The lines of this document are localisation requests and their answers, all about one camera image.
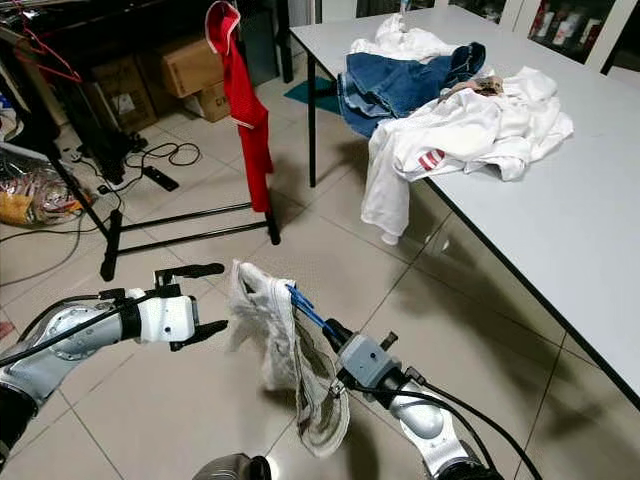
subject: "white table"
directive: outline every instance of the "white table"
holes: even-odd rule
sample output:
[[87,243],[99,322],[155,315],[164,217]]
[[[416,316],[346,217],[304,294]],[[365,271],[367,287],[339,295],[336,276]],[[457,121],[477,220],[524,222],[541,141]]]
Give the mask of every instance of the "white table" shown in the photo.
[[[316,62],[336,78],[351,43],[372,40],[384,18],[292,28],[309,79]],[[522,181],[453,173],[427,183],[640,409],[640,94],[458,7],[411,12],[406,23],[447,43],[484,44],[502,76],[527,65],[558,82],[575,134]]]

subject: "cloth pile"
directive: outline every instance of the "cloth pile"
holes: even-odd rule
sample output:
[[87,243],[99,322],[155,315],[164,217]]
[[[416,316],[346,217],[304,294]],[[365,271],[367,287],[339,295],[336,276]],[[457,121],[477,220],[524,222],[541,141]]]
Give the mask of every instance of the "cloth pile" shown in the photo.
[[265,350],[262,374],[268,390],[296,391],[298,435],[315,456],[335,452],[349,426],[346,392],[334,398],[329,387],[335,369],[328,356],[294,317],[287,285],[251,263],[233,261],[229,307],[239,320],[231,339],[237,348],[253,338]]
[[500,78],[484,60],[482,45],[405,31],[399,14],[382,23],[375,42],[352,44],[338,78],[340,106],[370,137],[361,219],[380,227],[386,243],[396,244],[408,225],[408,182],[485,165],[516,180],[573,133],[553,79],[526,66]]
[[338,76],[340,112],[351,128],[371,137],[385,119],[404,118],[425,103],[469,80],[483,66],[485,48],[447,45],[429,32],[402,33],[399,14],[385,20],[376,44],[356,40],[347,70]]

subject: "white hoodie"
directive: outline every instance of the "white hoodie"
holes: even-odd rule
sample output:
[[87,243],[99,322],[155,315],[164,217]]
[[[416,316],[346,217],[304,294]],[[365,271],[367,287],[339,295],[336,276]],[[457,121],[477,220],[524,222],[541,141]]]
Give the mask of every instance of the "white hoodie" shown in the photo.
[[427,103],[407,118],[380,123],[369,141],[369,170],[361,218],[397,243],[409,222],[409,185],[431,175],[486,164],[505,181],[521,177],[573,132],[560,112],[555,81],[523,67],[505,78],[504,94],[483,97],[461,90]]

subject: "red jacket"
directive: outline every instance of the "red jacket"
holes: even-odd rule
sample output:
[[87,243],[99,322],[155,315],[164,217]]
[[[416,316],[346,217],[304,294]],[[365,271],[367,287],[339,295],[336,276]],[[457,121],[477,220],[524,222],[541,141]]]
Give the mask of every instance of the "red jacket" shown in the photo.
[[231,118],[238,124],[247,171],[251,203],[256,212],[270,211],[267,173],[273,172],[269,155],[268,111],[258,100],[244,59],[236,47],[236,25],[240,12],[226,1],[214,2],[205,19],[205,34],[211,49],[224,65],[224,92]]

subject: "jeans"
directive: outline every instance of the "jeans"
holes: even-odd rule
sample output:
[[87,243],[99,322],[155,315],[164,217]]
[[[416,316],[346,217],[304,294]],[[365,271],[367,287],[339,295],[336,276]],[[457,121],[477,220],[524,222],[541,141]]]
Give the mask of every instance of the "jeans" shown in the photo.
[[348,55],[347,71],[338,78],[340,111],[353,130],[370,137],[381,120],[407,117],[438,98],[443,88],[469,80],[484,60],[485,48],[475,42],[427,64],[368,53]]

